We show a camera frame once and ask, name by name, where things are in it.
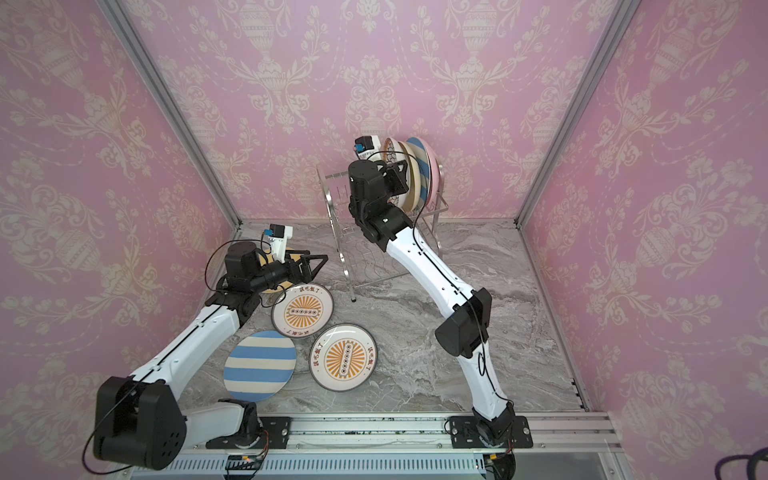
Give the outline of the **beige plate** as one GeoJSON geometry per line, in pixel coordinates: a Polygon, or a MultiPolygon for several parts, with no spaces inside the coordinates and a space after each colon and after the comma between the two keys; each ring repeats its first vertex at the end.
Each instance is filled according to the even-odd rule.
{"type": "Polygon", "coordinates": [[[421,200],[422,180],[421,172],[419,170],[418,157],[414,154],[413,150],[408,146],[406,142],[399,141],[399,145],[409,161],[409,192],[404,204],[404,211],[406,213],[412,212],[418,208],[421,200]]]}

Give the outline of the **pink plate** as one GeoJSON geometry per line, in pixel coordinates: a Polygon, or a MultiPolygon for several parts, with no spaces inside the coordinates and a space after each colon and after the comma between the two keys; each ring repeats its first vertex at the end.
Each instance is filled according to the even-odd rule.
{"type": "Polygon", "coordinates": [[[438,162],[438,157],[434,149],[426,140],[423,140],[422,144],[430,164],[430,190],[428,196],[428,204],[434,205],[438,200],[438,193],[442,183],[442,173],[438,162]]]}

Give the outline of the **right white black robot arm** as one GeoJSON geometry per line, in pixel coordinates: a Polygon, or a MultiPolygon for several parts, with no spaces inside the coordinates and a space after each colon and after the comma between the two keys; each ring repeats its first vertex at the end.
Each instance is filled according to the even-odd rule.
{"type": "Polygon", "coordinates": [[[455,357],[472,398],[472,412],[483,440],[498,446],[511,441],[514,404],[503,393],[490,359],[492,296],[455,274],[431,249],[415,222],[390,198],[406,191],[407,163],[355,160],[347,174],[348,209],[363,236],[400,263],[429,294],[443,322],[435,337],[455,357]]]}

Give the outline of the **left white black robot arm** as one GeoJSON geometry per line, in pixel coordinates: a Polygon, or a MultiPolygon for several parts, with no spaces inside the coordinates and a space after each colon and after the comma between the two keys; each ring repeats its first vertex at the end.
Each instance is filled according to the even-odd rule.
{"type": "Polygon", "coordinates": [[[265,291],[284,282],[312,282],[328,257],[289,250],[269,261],[254,241],[225,246],[224,273],[191,324],[133,373],[112,376],[99,387],[85,454],[115,464],[117,471],[162,470],[183,450],[211,440],[229,447],[269,446],[255,402],[224,400],[184,411],[178,400],[211,354],[247,323],[265,291]]]}

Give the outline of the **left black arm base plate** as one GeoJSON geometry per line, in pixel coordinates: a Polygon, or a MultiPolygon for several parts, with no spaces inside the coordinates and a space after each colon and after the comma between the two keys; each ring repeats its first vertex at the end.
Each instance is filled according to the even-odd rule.
{"type": "Polygon", "coordinates": [[[268,445],[268,450],[285,450],[290,439],[292,418],[289,416],[260,417],[260,427],[256,433],[247,434],[245,437],[236,435],[218,437],[209,440],[205,447],[212,449],[256,449],[263,450],[268,445]]]}

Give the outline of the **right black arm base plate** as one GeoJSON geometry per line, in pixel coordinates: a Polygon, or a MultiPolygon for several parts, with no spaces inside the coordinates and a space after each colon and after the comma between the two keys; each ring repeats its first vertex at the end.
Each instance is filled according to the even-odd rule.
{"type": "Polygon", "coordinates": [[[447,428],[454,449],[530,449],[534,446],[528,419],[523,416],[516,416],[500,433],[473,415],[451,416],[447,428]]]}

